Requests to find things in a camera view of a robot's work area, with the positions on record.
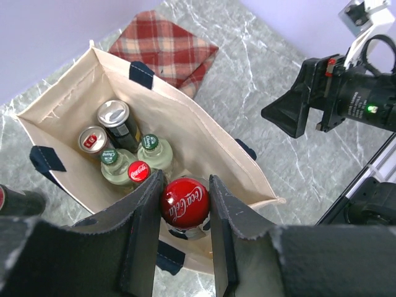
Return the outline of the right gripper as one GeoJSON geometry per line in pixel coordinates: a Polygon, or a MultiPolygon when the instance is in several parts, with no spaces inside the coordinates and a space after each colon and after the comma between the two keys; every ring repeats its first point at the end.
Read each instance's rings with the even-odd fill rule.
{"type": "Polygon", "coordinates": [[[343,121],[335,106],[345,73],[344,61],[341,54],[305,60],[289,91],[263,108],[261,116],[294,139],[305,133],[311,108],[322,111],[318,131],[329,132],[337,127],[343,121]]]}

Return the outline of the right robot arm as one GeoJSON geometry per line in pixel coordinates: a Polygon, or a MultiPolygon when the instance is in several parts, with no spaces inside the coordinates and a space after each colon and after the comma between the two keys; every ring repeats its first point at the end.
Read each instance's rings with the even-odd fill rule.
{"type": "MultiPolygon", "coordinates": [[[[316,129],[329,132],[350,119],[395,133],[395,69],[383,73],[368,61],[368,48],[382,41],[394,51],[386,35],[363,44],[356,66],[345,66],[344,55],[311,58],[289,91],[262,109],[261,116],[292,138],[301,137],[309,110],[322,111],[316,129]]],[[[319,224],[395,225],[395,135],[326,211],[319,224]]]]}

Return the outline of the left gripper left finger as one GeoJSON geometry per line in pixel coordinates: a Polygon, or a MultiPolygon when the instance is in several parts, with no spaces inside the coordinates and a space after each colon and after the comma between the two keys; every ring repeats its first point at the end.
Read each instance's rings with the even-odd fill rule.
{"type": "Polygon", "coordinates": [[[84,235],[82,296],[151,296],[160,231],[158,171],[110,207],[72,226],[84,235]]]}

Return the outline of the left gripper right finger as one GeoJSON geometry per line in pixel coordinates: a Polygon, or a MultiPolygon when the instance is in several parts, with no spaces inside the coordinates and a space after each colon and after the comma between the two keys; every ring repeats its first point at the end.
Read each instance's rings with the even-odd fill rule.
{"type": "Polygon", "coordinates": [[[216,175],[209,178],[210,223],[217,296],[235,296],[240,284],[237,240],[256,241],[272,222],[235,197],[216,175]]]}

